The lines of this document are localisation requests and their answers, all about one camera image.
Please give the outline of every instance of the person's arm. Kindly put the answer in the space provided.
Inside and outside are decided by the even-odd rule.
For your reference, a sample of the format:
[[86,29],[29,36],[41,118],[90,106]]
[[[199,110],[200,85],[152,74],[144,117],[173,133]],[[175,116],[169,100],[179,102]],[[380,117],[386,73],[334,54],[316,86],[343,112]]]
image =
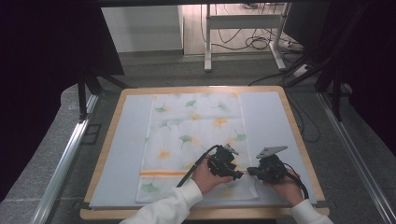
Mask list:
[[202,198],[198,186],[191,180],[180,188],[173,188],[166,198],[140,208],[120,224],[181,223],[190,214],[191,207]]
[[232,180],[230,176],[212,175],[207,159],[204,159],[192,174],[192,180],[180,188],[173,188],[166,198],[140,208],[134,216],[124,219],[120,224],[181,223],[190,214],[191,207],[203,199],[203,194]]
[[285,176],[277,184],[264,183],[265,186],[272,188],[281,198],[290,205],[290,212],[298,224],[332,224],[332,221],[318,213],[308,199],[304,200],[300,187],[289,177]]
[[308,199],[303,200],[291,209],[291,215],[298,224],[332,224],[332,221],[318,213]]

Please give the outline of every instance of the white sleeve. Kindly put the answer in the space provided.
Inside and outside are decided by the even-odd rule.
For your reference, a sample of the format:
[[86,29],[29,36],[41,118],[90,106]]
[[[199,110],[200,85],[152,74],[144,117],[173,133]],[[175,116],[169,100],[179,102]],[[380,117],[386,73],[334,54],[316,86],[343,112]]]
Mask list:
[[140,208],[134,216],[120,224],[181,223],[190,214],[191,207],[202,199],[201,191],[191,179],[182,187],[173,188],[166,198]]
[[318,213],[309,200],[304,200],[290,209],[298,224],[332,224],[332,221]]

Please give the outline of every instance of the black curtain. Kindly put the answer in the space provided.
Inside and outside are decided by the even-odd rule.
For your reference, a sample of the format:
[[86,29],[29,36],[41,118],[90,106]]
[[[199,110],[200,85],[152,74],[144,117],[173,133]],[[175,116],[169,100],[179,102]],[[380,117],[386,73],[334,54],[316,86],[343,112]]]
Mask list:
[[368,7],[342,49],[336,71],[352,88],[349,102],[396,155],[396,2],[332,1],[321,39],[333,30],[340,32],[317,60],[329,55],[345,18],[359,2],[368,2]]
[[123,75],[101,8],[54,3],[0,3],[2,201],[47,133],[62,92],[92,68]]

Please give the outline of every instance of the wooden frame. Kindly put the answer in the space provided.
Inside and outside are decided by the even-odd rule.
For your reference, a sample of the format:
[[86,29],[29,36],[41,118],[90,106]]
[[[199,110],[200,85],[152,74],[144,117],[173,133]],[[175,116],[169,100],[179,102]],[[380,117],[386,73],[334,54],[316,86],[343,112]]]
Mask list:
[[[99,182],[99,178],[105,167],[106,158],[110,150],[111,142],[114,137],[120,114],[122,111],[123,104],[126,100],[126,96],[135,94],[171,94],[171,93],[211,93],[211,92],[263,92],[263,91],[277,91],[281,99],[282,105],[285,109],[288,117],[290,127],[293,131],[296,144],[300,150],[303,162],[308,173],[309,179],[311,180],[314,192],[316,194],[318,202],[324,202],[325,198],[320,188],[318,178],[315,174],[315,170],[312,166],[309,155],[306,151],[303,138],[300,135],[297,123],[291,112],[291,108],[286,97],[284,90],[278,86],[255,86],[255,87],[172,87],[172,88],[144,88],[144,89],[127,89],[122,91],[120,99],[118,101],[116,110],[114,112],[113,119],[111,120],[110,127],[108,129],[105,142],[102,147],[101,154],[99,156],[96,168],[92,175],[91,184],[89,185],[84,203],[89,203],[92,199],[93,192],[96,185]],[[318,212],[323,215],[329,215],[330,210],[328,207],[315,208]],[[84,219],[125,219],[135,214],[137,209],[120,210],[120,209],[108,209],[108,210],[90,210],[88,208],[82,208],[80,215]],[[241,219],[241,218],[281,218],[289,217],[290,210],[288,207],[232,207],[232,208],[192,208],[191,213],[187,219]]]

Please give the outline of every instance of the black cable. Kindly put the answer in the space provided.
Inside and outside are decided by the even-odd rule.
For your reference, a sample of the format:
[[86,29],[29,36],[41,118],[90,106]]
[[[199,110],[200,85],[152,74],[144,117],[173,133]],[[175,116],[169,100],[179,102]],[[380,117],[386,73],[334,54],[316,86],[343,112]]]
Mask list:
[[271,32],[270,32],[270,40],[271,40],[271,38],[272,38],[272,28],[271,28]]
[[303,54],[303,56],[301,58],[299,58],[295,63],[293,63],[289,69],[288,69],[288,73],[286,73],[282,79],[280,80],[280,82],[277,84],[283,88],[286,87],[285,85],[285,80],[286,78],[288,78],[289,76],[291,76],[292,74],[295,73],[295,71],[297,71],[297,69],[302,65],[305,64],[309,59],[309,55]]
[[283,54],[282,54],[282,59],[283,59],[284,61],[288,62],[288,63],[295,63],[295,62],[297,62],[298,59],[297,59],[296,61],[292,62],[290,59],[287,59],[287,58],[286,58],[286,55],[290,55],[290,54],[302,54],[302,53],[294,53],[294,52],[283,53]]
[[281,72],[281,73],[277,73],[277,74],[273,74],[273,75],[271,75],[271,76],[268,76],[268,77],[261,77],[261,78],[259,78],[259,79],[256,79],[256,80],[254,80],[254,81],[252,81],[252,82],[250,82],[249,84],[247,84],[248,86],[251,86],[251,85],[253,85],[254,83],[256,83],[256,82],[259,82],[259,81],[262,81],[262,80],[265,80],[265,79],[267,79],[267,78],[270,78],[270,77],[277,77],[277,76],[281,76],[281,75],[283,75],[283,72]]
[[[228,12],[228,10],[225,8],[225,4],[223,4],[224,5],[224,10],[230,15],[230,12]],[[218,15],[218,5],[217,4],[215,4],[215,12],[216,12],[216,15]],[[238,35],[238,33],[241,31],[242,29],[239,29],[234,35],[233,35],[233,37],[231,37],[229,40],[227,40],[227,41],[224,41],[223,39],[222,39],[222,36],[221,36],[221,33],[220,33],[220,29],[218,29],[218,32],[219,32],[219,37],[220,37],[220,40],[221,40],[221,42],[223,42],[224,44],[227,44],[228,42],[230,42],[230,41],[232,41],[237,35]]]
[[[264,47],[260,47],[260,48],[259,48],[259,47],[256,47],[256,46],[254,45],[254,43],[257,43],[257,42],[265,43]],[[254,48],[254,49],[263,50],[263,49],[266,49],[266,48],[268,47],[269,42],[268,42],[267,38],[265,38],[265,37],[254,36],[254,35],[253,35],[252,37],[247,38],[247,40],[245,41],[245,44],[246,44],[247,46],[249,46],[249,47]]]
[[291,106],[294,108],[294,111],[297,113],[297,116],[300,118],[302,127],[300,127],[300,126],[298,126],[298,127],[300,130],[300,135],[304,139],[305,124],[304,124],[303,116],[301,116],[300,111],[297,109],[296,105],[289,99],[289,96],[287,94],[286,94],[286,97],[288,98],[288,101],[291,104]]
[[207,154],[209,154],[209,152],[211,150],[213,150],[213,148],[215,148],[215,147],[219,147],[219,145],[215,145],[215,146],[211,147],[210,149],[207,150],[207,152],[202,154],[202,156],[198,159],[198,161],[195,162],[195,164],[190,168],[190,170],[183,176],[183,178],[177,184],[177,188],[180,188],[184,184],[184,182],[186,182],[186,180],[190,177],[192,172],[195,171],[195,169],[198,167],[199,164],[201,164],[201,162],[204,160],[204,158],[207,156]]
[[279,52],[287,52],[287,53],[296,53],[296,54],[309,54],[308,52],[305,52],[304,49],[287,49],[281,46],[277,46],[277,49]]
[[202,25],[202,5],[201,5],[201,35],[202,35],[202,39],[206,43],[206,40],[205,40],[205,37],[204,37],[204,28],[203,28],[203,25]]
[[302,134],[302,138],[303,138],[305,141],[307,141],[307,142],[316,143],[316,142],[320,139],[320,137],[321,137],[321,132],[320,132],[320,129],[319,129],[318,125],[311,119],[311,117],[308,115],[308,113],[298,104],[297,100],[294,98],[294,96],[292,96],[292,94],[287,94],[287,97],[288,97],[288,96],[290,96],[290,97],[293,99],[293,101],[297,104],[297,106],[303,111],[303,113],[305,113],[306,117],[307,117],[309,120],[311,120],[311,122],[312,122],[312,123],[314,124],[314,126],[315,126],[315,129],[316,129],[317,132],[318,132],[318,136],[317,136],[317,138],[315,138],[314,140],[310,140],[310,139],[305,138],[303,134]]
[[275,3],[275,7],[274,7],[274,11],[273,11],[273,14],[275,14],[275,11],[276,11],[276,7],[277,7],[277,3]]
[[223,4],[224,5],[224,10],[227,12],[227,14],[228,15],[230,15],[230,12],[227,10],[227,8],[225,7],[225,4]]
[[[265,29],[265,28],[263,28],[263,29],[261,29],[262,30],[262,34],[264,35],[264,31],[263,30],[265,30],[266,32],[268,32],[268,33],[270,33],[270,35],[275,35],[273,32],[272,32],[272,28],[271,28],[271,31],[269,31],[269,30],[267,30],[267,29]],[[279,38],[280,40],[284,40],[284,41],[288,41],[288,42],[290,42],[290,43],[292,43],[292,44],[299,44],[299,42],[296,42],[296,41],[289,41],[289,40],[287,40],[287,39],[284,39],[284,38]]]
[[289,168],[295,173],[295,175],[290,174],[289,172],[286,173],[286,176],[292,180],[294,180],[294,182],[296,182],[296,184],[298,184],[298,186],[303,190],[304,193],[304,199],[309,199],[309,194],[308,194],[308,190],[306,189],[306,186],[303,184],[303,182],[301,181],[300,177],[297,175],[297,173],[294,171],[294,169],[288,165],[287,163],[283,163],[287,166],[289,166]]
[[294,85],[300,83],[301,81],[305,80],[308,77],[313,76],[323,68],[325,68],[330,62],[332,61],[332,57],[327,58],[325,61],[316,64],[315,66],[311,67],[311,69],[307,70],[302,75],[296,77],[294,80],[290,81],[287,85],[284,84],[284,87],[293,87]]
[[[351,13],[346,13],[345,17],[342,23],[340,23],[337,27],[335,27],[334,29],[332,29],[332,32],[326,36],[326,38],[324,40],[322,40],[318,45],[314,46],[311,49],[304,49],[304,53],[305,54],[310,54],[310,55],[318,55],[321,52],[325,51],[328,47],[331,46],[332,41],[335,39],[336,35],[347,25],[347,22],[349,21],[350,17],[352,16],[352,11]],[[272,35],[274,35],[274,33],[272,32],[272,28],[271,30],[267,30],[267,29],[263,29],[267,32],[270,33],[270,40],[272,40]]]
[[221,48],[224,48],[224,49],[231,49],[231,50],[247,49],[247,48],[250,47],[250,46],[244,46],[244,47],[239,48],[239,49],[232,49],[232,48],[228,48],[228,47],[225,47],[225,46],[223,46],[223,45],[220,45],[220,44],[211,44],[211,45],[212,45],[212,46],[218,46],[218,47],[221,47]]

